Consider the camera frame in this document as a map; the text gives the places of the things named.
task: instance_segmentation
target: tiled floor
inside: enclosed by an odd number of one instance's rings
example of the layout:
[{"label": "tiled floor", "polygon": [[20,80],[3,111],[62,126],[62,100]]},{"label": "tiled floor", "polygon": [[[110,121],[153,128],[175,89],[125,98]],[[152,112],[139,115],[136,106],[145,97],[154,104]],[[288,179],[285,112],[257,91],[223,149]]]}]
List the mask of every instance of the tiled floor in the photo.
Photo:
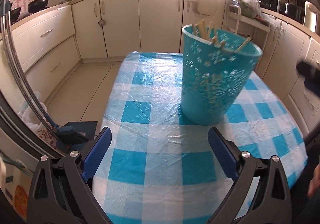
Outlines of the tiled floor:
[{"label": "tiled floor", "polygon": [[69,121],[98,121],[98,134],[120,65],[121,62],[82,64],[48,104],[53,120],[58,125]]}]

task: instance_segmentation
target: bucket rim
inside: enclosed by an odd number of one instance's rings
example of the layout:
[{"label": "bucket rim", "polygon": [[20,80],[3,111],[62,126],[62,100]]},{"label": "bucket rim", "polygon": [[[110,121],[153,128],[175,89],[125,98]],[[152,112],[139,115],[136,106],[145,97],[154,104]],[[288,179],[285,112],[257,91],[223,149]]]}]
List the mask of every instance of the bucket rim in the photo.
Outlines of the bucket rim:
[{"label": "bucket rim", "polygon": [[[199,42],[204,43],[204,44],[206,44],[206,45],[209,45],[209,46],[212,45],[212,43],[211,43],[210,41],[205,40],[205,39],[202,39],[202,38],[200,38],[200,37],[197,37],[197,36],[193,35],[193,34],[190,33],[190,32],[187,32],[187,31],[186,31],[186,28],[188,28],[188,27],[192,27],[192,24],[190,24],[190,25],[185,25],[185,26],[182,28],[182,32],[183,32],[184,34],[186,34],[186,35],[189,36],[190,38],[195,39],[196,41],[199,41]],[[232,33],[232,32],[230,32],[230,31],[225,31],[225,30],[222,30],[222,29],[217,29],[217,30],[219,30],[219,31],[224,31],[224,32],[227,32],[227,33]],[[246,38],[243,37],[243,36],[240,36],[240,35],[237,35],[237,36],[240,37],[240,38],[243,38],[244,40],[246,40]],[[229,47],[223,47],[223,48],[221,49],[221,51],[227,52],[227,53],[230,53],[230,54],[234,54],[234,55],[242,55],[242,56],[247,56],[247,57],[260,57],[260,56],[262,56],[262,50],[261,50],[261,48],[260,48],[257,44],[255,44],[254,42],[249,42],[248,44],[252,44],[252,45],[255,47],[255,49],[258,51],[258,53],[257,53],[257,54],[250,54],[250,53],[245,53],[245,52],[242,52],[242,51],[235,52],[234,49],[229,48]]]}]

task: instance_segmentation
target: tile grout line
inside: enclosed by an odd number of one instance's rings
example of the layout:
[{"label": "tile grout line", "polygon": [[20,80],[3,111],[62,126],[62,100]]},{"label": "tile grout line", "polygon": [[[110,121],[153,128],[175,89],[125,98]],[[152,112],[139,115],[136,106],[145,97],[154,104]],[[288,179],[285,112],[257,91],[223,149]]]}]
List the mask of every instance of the tile grout line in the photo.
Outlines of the tile grout line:
[{"label": "tile grout line", "polygon": [[82,117],[81,117],[81,119],[80,119],[80,122],[81,122],[81,120],[82,120],[82,118],[83,118],[83,116],[84,116],[85,112],[87,111],[87,109],[88,109],[88,107],[89,107],[89,105],[90,105],[90,103],[91,103],[92,99],[94,98],[94,95],[95,95],[95,94],[96,94],[96,92],[98,91],[99,87],[101,86],[102,82],[104,81],[104,79],[106,78],[106,76],[108,75],[108,73],[109,73],[109,71],[112,69],[112,67],[113,67],[113,65],[111,65],[110,69],[108,70],[108,72],[106,73],[106,75],[104,76],[104,78],[102,79],[102,81],[100,82],[100,84],[99,84],[98,88],[97,88],[97,89],[96,89],[96,91],[94,92],[94,94],[93,94],[92,98],[90,99],[89,104],[88,104],[88,105],[87,105],[87,107],[85,108],[85,111],[84,111],[84,113],[83,113],[83,115],[82,115]]}]

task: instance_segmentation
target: blue gripper pad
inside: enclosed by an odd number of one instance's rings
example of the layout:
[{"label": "blue gripper pad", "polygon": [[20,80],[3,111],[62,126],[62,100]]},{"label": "blue gripper pad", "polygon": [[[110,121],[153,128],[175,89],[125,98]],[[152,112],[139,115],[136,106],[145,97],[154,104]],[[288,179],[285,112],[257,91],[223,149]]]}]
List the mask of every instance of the blue gripper pad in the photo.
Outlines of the blue gripper pad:
[{"label": "blue gripper pad", "polygon": [[236,170],[237,161],[213,128],[208,132],[208,141],[225,175],[235,181],[239,176]]},{"label": "blue gripper pad", "polygon": [[104,155],[111,144],[111,140],[111,130],[107,128],[103,133],[101,133],[99,140],[92,147],[91,151],[83,162],[83,171],[81,176],[85,182],[95,175]]}]

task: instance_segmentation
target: baseboard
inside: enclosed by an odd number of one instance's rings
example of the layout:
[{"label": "baseboard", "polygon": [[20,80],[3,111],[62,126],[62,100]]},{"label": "baseboard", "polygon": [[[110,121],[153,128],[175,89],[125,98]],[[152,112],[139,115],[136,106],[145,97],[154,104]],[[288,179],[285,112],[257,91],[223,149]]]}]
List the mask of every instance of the baseboard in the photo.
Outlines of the baseboard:
[{"label": "baseboard", "polygon": [[51,102],[51,100],[54,98],[54,96],[57,94],[59,89],[63,86],[63,84],[67,81],[67,79],[76,71],[78,67],[82,64],[82,61],[79,60],[77,64],[75,64],[72,69],[61,79],[61,81],[55,86],[55,88],[52,90],[50,95],[45,100],[44,104],[48,106],[48,104]]},{"label": "baseboard", "polygon": [[97,59],[83,59],[82,63],[92,63],[92,62],[116,62],[123,61],[125,57],[107,57],[107,58],[97,58]]}]

